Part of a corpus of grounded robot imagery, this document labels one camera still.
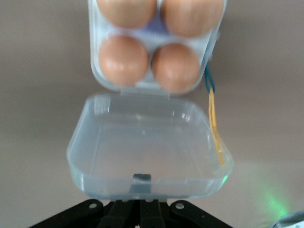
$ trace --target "beige background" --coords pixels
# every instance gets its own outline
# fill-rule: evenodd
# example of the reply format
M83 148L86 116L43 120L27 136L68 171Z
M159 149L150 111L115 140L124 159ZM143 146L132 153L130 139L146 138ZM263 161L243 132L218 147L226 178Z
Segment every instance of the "beige background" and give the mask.
M236 228L304 209L304 2L229 0L211 70L219 131L235 169L190 200ZM90 69L85 0L0 0L0 227L24 228L88 197L66 148ZM204 110L202 86L188 94Z

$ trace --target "black metal bracket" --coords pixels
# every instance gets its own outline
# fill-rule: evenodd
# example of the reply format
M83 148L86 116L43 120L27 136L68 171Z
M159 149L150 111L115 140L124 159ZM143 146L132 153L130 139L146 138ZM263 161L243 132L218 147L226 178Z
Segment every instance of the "black metal bracket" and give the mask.
M149 174L135 174L132 193L149 193ZM193 204L179 200L170 206L158 200L113 201L89 199L30 228L232 228Z

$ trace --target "blue string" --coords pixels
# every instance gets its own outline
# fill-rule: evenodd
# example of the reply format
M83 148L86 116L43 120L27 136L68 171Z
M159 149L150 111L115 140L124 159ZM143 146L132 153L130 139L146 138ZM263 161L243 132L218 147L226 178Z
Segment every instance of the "blue string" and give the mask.
M208 64L206 65L205 68L205 85L208 93L210 93L210 86L212 87L213 92L215 93L215 85Z

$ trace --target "green light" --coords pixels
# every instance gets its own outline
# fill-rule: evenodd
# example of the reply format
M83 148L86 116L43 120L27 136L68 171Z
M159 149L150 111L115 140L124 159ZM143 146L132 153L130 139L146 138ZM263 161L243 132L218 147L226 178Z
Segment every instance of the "green light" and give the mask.
M266 195L266 200L268 202L269 209L271 209L276 218L279 219L288 213L287 206L274 195Z
M227 180L228 176L224 177L223 179L223 183L225 183L225 181Z

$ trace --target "clear plastic egg carton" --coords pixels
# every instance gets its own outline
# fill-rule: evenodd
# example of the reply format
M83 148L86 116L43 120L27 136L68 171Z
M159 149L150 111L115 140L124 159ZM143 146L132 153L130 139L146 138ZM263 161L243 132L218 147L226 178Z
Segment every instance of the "clear plastic egg carton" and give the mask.
M193 51L195 51L200 64L199 76L196 83L194 83L191 88L186 89L185 91L181 91L178 94L185 94L191 90L194 90L200 83L207 61L210 59L214 45L217 41L218 29L222 20L222 16L225 12L227 2L226 0L223 0L221 19L214 29L203 35L190 38L177 36L168 31L161 15L162 3L163 0L157 0L156 12L152 20L146 26L143 28L130 29L113 25L108 19L103 16L98 7L97 1L88 0L90 17L91 67L96 80L104 87L113 91L127 91L137 94L170 94L170 91L162 89L159 83L155 80L151 69L151 61L156 50L172 43L181 43L190 47ZM148 69L144 78L133 86L125 87L111 83L105 77L100 68L99 51L101 49L101 46L105 40L115 35L124 35L136 38L145 46L147 50L149 58Z
M97 94L87 99L67 149L74 183L87 195L107 200L203 198L216 193L232 172L234 163L231 154L222 144L224 163L221 164L208 119L202 109L191 101L172 98L171 95L195 89L202 79L217 40L226 1L158 0L150 22L137 29L111 24L102 15L96 1L103 4L124 2L127 8L128 4L134 2L141 4L154 0L88 0L94 76L104 87L120 93ZM219 21L213 30L197 37L177 36L168 31L161 16L165 1L172 4L219 2L222 12L218 14ZM105 13L111 13L115 7L107 8ZM170 10L174 16L174 7ZM103 56L100 50L104 51L108 41L113 41L111 38L117 35L127 36L129 40L134 38L140 47L144 46L141 51L145 54L146 68L142 71L141 80L132 86L112 83L100 66L105 63L99 59ZM178 93L164 88L153 68L158 50L174 43L178 43L178 47L183 46L183 50L191 50L190 57L195 57L196 68L191 87ZM110 60L105 59L110 64L108 69L118 69L114 71L114 76L128 71L124 60L137 53L137 45L133 46L132 42L127 47L125 43L124 46L121 44L116 42L107 49L108 56L111 56ZM122 53L124 48L128 49L127 55ZM187 64L190 58L180 52L174 53L177 55L171 55L169 62L174 62L176 68L169 69L187 77L191 74L188 70L192 70L191 63ZM137 61L141 62L142 59L135 60L131 63L134 64L131 68L134 71L129 74L131 76L141 69ZM171 66L166 65L167 60L163 56L159 58L160 66Z

